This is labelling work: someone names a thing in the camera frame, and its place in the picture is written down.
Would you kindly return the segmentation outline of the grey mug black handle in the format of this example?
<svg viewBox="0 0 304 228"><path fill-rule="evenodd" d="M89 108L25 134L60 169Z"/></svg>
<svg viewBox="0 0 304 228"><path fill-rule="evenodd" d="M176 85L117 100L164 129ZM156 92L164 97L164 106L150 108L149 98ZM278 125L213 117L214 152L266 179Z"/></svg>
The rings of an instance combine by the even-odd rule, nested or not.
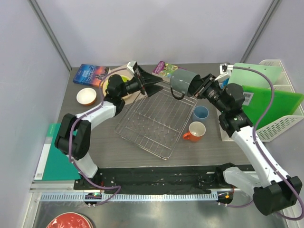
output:
<svg viewBox="0 0 304 228"><path fill-rule="evenodd" d="M189 85L195 76L200 75L185 69L177 69L170 78L171 95L177 100L189 97Z"/></svg>

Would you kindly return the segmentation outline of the lime green plate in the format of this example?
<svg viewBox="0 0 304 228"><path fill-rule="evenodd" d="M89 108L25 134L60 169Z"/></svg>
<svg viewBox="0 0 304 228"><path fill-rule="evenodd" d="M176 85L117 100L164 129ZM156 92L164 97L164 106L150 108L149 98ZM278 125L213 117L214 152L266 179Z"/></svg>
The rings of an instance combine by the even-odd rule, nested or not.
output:
<svg viewBox="0 0 304 228"><path fill-rule="evenodd" d="M107 78L106 82L104 83L104 87L108 87L108 84L109 84L109 80L114 77L114 76L120 76L120 78L122 79L123 82L127 82L127 81L130 81L131 78L128 77L128 76L125 76L125 75L119 75L119 74L114 74L114 75L111 75L109 78Z"/></svg>

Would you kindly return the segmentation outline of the blue plastic cup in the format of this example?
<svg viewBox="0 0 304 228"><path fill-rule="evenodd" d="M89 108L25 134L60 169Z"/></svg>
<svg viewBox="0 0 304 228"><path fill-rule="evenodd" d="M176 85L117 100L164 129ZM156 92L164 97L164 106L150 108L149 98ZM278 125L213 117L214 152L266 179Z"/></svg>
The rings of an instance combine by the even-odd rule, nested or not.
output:
<svg viewBox="0 0 304 228"><path fill-rule="evenodd" d="M209 110L204 106L196 106L192 113L193 122L203 123L209 116Z"/></svg>

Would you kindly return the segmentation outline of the beige floral plate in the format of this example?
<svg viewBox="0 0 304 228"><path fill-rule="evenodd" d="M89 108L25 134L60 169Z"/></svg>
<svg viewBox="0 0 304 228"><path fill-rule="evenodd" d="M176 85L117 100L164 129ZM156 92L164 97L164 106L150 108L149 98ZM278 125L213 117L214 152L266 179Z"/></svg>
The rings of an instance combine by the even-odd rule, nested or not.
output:
<svg viewBox="0 0 304 228"><path fill-rule="evenodd" d="M118 99L127 100L132 93L127 92L126 86L132 82L132 77L119 74L109 76L103 84L103 94L105 101Z"/></svg>

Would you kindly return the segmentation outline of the orange mug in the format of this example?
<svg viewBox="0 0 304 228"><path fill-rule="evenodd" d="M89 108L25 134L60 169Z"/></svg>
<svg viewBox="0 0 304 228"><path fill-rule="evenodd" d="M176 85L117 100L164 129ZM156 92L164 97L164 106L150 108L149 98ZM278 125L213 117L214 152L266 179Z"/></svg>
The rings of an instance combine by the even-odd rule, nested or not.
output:
<svg viewBox="0 0 304 228"><path fill-rule="evenodd" d="M198 142L206 133L206 127L201 122L192 122L189 125L188 132L183 135L184 140Z"/></svg>

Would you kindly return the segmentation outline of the orange and white bowl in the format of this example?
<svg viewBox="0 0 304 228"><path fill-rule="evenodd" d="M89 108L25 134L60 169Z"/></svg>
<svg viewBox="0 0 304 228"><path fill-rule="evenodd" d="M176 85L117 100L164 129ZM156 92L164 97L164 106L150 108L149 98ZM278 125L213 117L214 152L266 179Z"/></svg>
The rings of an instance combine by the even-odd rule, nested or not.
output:
<svg viewBox="0 0 304 228"><path fill-rule="evenodd" d="M92 105L97 98L97 93L94 89L92 88L84 88L81 89L77 95L76 95L76 100L79 104L81 105Z"/></svg>

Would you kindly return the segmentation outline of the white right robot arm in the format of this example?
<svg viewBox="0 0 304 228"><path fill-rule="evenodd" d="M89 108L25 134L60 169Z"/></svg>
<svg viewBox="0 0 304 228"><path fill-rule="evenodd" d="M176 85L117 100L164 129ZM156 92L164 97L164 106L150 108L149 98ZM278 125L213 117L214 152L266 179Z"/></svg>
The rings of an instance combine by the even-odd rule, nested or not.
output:
<svg viewBox="0 0 304 228"><path fill-rule="evenodd" d="M242 149L257 177L244 173L231 163L222 165L214 176L217 186L229 184L241 189L252 198L252 202L263 215L270 215L295 205L304 204L299 193L302 182L291 177L271 156L256 134L252 122L242 109L245 101L243 88L230 84L221 89L212 74L205 77L194 74L190 77L185 95L207 99L220 112L222 129Z"/></svg>

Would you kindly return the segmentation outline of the purple children's book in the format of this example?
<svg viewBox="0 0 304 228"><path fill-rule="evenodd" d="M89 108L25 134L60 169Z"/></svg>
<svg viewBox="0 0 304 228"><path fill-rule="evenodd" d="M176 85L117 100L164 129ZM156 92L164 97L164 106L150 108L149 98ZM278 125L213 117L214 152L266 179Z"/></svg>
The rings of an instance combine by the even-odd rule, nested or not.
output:
<svg viewBox="0 0 304 228"><path fill-rule="evenodd" d="M182 69L181 67L170 64L164 61L160 61L155 69L152 71L153 75L162 76L164 78L171 78L171 75L177 70Z"/></svg>

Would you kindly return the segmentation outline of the blue small book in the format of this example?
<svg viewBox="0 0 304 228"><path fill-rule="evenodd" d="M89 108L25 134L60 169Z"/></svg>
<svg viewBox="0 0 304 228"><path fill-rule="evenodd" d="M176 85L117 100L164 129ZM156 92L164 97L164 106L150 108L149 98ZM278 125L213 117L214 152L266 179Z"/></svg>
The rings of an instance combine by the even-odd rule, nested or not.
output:
<svg viewBox="0 0 304 228"><path fill-rule="evenodd" d="M224 80L224 81L222 82L222 84L221 84L221 89L222 89L222 90L225 88L225 86L228 84L228 82L229 82L229 79L226 79L226 80Z"/></svg>

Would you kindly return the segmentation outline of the beige notebook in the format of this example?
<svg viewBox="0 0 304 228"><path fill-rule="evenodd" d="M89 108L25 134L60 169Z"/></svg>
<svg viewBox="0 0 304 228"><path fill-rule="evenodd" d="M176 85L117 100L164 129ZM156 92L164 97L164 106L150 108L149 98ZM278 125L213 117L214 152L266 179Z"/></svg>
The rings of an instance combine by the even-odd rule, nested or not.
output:
<svg viewBox="0 0 304 228"><path fill-rule="evenodd" d="M133 78L133 74L131 74L127 69L126 69L126 65L127 64L124 64L122 66L118 66L118 67L110 67L110 73L112 73L113 71L116 71L114 74L119 74L119 75L125 75L125 76L128 76L130 77L131 79ZM137 100L141 100L145 98L144 95L142 95L140 92L136 92L136 93L133 93L131 95L128 95L128 96L125 96L123 97L123 99L125 100L125 104L126 105L129 105Z"/></svg>

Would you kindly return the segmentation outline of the light green clipboard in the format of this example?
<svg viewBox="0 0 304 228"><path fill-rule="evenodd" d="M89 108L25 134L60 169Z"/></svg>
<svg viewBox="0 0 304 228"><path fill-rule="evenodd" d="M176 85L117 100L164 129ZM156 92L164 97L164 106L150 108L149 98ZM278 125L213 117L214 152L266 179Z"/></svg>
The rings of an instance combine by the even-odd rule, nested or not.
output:
<svg viewBox="0 0 304 228"><path fill-rule="evenodd" d="M282 72L282 68L280 66L264 66L245 63L235 63L234 66L258 71L264 74L271 81L272 85L275 84ZM248 70L233 69L231 77L228 80L228 84L231 83L235 83L240 86L260 87L265 89L270 88L269 83L261 75Z"/></svg>

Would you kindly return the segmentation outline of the bright green folder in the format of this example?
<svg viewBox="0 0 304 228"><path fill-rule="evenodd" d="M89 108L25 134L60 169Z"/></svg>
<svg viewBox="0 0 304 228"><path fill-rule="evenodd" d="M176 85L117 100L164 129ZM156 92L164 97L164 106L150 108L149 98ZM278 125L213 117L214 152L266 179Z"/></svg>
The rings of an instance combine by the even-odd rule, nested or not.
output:
<svg viewBox="0 0 304 228"><path fill-rule="evenodd" d="M256 125L260 116L269 105L271 90L244 85L243 91L245 97L245 101L242 106L243 111L248 116L252 124ZM303 99L303 94L275 90L271 107L259 123L257 129L263 128L283 116L293 115Z"/></svg>

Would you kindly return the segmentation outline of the blue fantasy book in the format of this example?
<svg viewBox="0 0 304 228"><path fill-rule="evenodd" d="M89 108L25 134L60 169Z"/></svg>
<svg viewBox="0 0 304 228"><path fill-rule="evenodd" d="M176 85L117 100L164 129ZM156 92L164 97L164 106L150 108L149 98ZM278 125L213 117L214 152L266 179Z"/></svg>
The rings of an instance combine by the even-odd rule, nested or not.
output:
<svg viewBox="0 0 304 228"><path fill-rule="evenodd" d="M109 67L82 64L73 78L75 84L98 87L100 81L110 72Z"/></svg>

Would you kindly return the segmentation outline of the white plastic file organizer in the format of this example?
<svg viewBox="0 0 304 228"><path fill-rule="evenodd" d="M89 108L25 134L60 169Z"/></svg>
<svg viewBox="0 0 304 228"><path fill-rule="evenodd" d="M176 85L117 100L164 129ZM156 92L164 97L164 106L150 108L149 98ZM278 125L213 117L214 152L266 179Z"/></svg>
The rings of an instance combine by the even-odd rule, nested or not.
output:
<svg viewBox="0 0 304 228"><path fill-rule="evenodd" d="M246 69L242 67L237 67L237 69L240 70L248 70L254 73L257 73L261 75L270 85L270 90L280 90L280 91L285 91L285 92L291 92L291 93L296 93L291 81L285 71L285 68L283 67L283 64L280 60L263 60L260 62L259 65L264 65L264 66L278 66L282 68L282 72L280 74L280 77L278 80L275 82L274 85L272 85L271 81L262 73L252 70L252 69ZM300 105L296 109L293 115L286 115L283 116L272 123L264 126L263 128L257 129L256 133L258 137L260 138L261 141L263 142L270 142L288 129L290 129L292 126L303 120L304 118L304 110Z"/></svg>

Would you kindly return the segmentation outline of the teal notebook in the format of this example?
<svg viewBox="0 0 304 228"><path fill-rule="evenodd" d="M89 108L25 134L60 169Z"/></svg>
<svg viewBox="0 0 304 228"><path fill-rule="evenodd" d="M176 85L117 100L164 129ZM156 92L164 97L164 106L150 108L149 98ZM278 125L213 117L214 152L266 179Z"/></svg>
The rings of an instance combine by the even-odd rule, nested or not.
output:
<svg viewBox="0 0 304 228"><path fill-rule="evenodd" d="M77 169L68 161L66 155L55 147L59 123L49 125L34 181L74 181L80 178Z"/></svg>

